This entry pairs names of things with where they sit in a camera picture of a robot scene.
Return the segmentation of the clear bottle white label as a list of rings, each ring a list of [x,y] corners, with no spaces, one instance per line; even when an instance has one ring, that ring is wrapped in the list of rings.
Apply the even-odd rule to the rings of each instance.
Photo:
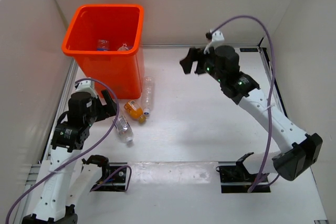
[[[120,141],[126,143],[127,145],[131,145],[133,143],[133,131],[124,115],[121,114],[118,116],[115,123],[115,130]]]

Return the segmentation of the orange juice bottle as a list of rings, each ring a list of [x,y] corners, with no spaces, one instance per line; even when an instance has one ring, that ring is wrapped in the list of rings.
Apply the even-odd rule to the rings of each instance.
[[[140,124],[145,123],[146,117],[143,114],[143,110],[135,100],[128,101],[124,105],[124,109],[133,120],[139,122]]]

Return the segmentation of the blue label Pocari bottle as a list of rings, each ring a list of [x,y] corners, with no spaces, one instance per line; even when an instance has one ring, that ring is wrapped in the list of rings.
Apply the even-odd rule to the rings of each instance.
[[[99,39],[97,41],[97,51],[109,51],[110,42],[108,40]]]

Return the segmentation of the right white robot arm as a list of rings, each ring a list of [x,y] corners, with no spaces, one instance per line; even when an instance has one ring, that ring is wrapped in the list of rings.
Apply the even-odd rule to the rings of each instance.
[[[248,112],[268,132],[267,141],[275,140],[280,150],[276,154],[265,150],[258,165],[245,163],[247,155],[239,159],[235,175],[240,181],[247,182],[254,176],[261,179],[269,173],[293,181],[316,162],[322,138],[316,133],[309,135],[272,107],[271,95],[265,95],[259,84],[240,70],[239,55],[233,47],[190,48],[180,61],[185,74],[191,73],[194,62],[195,73],[208,74],[216,80],[222,93]]]

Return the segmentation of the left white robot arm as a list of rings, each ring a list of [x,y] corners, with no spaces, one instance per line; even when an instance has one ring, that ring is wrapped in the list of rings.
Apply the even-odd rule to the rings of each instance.
[[[101,94],[105,104],[94,91],[76,91],[70,96],[68,110],[58,118],[53,134],[51,171],[38,182],[43,185],[40,200],[33,212],[23,218],[23,223],[77,223],[76,205],[67,202],[75,161],[80,158],[92,125],[115,116],[119,107],[107,89]]]

